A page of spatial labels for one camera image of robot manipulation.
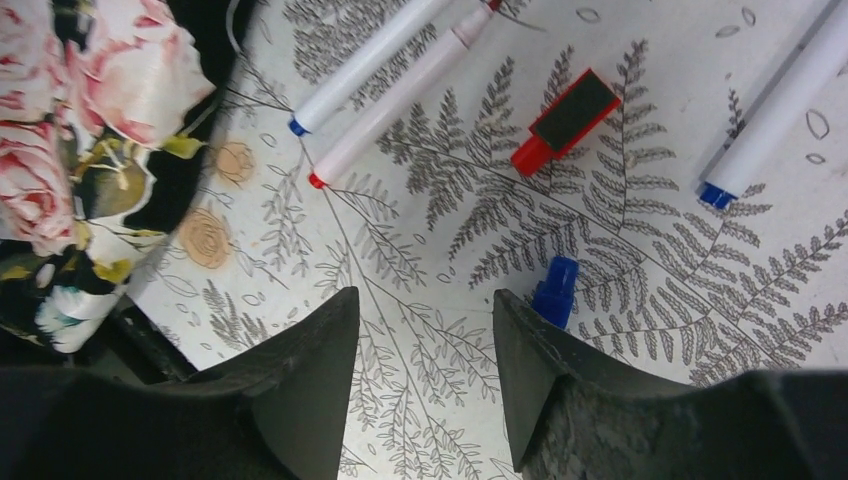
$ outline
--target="patterned surface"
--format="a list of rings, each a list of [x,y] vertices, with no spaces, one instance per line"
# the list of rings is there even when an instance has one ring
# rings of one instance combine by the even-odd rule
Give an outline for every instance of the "patterned surface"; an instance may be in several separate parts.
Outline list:
[[[215,90],[168,4],[95,3],[0,2],[0,328],[61,353],[185,212]]]
[[[473,3],[303,141],[285,127],[291,109],[402,2],[265,3],[197,210],[132,291],[205,368],[359,286],[343,478],[518,478],[489,302],[496,288],[529,294],[555,254],[583,271],[569,331],[636,367],[707,385],[846,361],[848,80],[828,85],[727,213],[694,193],[825,2],[511,2],[518,20],[497,19],[323,191],[306,182],[310,164]],[[624,105],[566,160],[521,178],[507,160],[525,127],[590,66]]]

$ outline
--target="orange rose drawing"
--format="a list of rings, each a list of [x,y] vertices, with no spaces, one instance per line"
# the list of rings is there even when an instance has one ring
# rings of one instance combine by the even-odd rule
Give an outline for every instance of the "orange rose drawing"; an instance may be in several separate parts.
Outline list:
[[[188,214],[177,237],[189,258],[210,270],[223,265],[231,253],[224,224],[203,208],[196,208]]]
[[[218,157],[215,159],[218,175],[236,185],[249,180],[255,167],[253,151],[243,143],[227,143],[218,150]]]

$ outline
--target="blue marker tip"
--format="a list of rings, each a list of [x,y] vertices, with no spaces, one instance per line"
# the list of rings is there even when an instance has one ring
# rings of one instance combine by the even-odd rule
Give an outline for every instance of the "blue marker tip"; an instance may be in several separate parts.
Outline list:
[[[292,117],[291,121],[289,121],[289,130],[291,130],[292,133],[297,135],[298,137],[302,137],[309,133],[309,131],[303,128],[303,126],[299,124],[297,122],[297,119],[294,117]]]
[[[736,196],[727,193],[711,183],[704,183],[704,191],[701,192],[701,201],[719,210],[724,210],[733,200],[736,200]]]

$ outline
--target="red eraser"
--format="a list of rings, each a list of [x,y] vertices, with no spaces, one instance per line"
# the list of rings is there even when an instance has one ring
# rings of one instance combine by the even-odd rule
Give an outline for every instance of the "red eraser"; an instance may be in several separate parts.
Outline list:
[[[512,155],[512,164],[522,175],[533,175],[551,159],[562,158],[619,105],[621,99],[586,70],[533,122],[533,136]]]

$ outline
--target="whiteboard marker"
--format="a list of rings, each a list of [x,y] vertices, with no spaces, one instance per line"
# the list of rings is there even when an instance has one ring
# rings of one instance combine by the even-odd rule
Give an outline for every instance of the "whiteboard marker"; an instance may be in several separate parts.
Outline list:
[[[701,200],[722,210],[739,198],[846,60],[848,1],[842,0],[707,176]]]
[[[289,128],[298,137],[317,131],[351,95],[454,0],[410,0],[298,108]]]
[[[468,53],[492,19],[501,0],[481,3],[448,30],[315,164],[309,182],[323,188],[339,180],[353,162],[380,138],[423,93],[442,79]]]

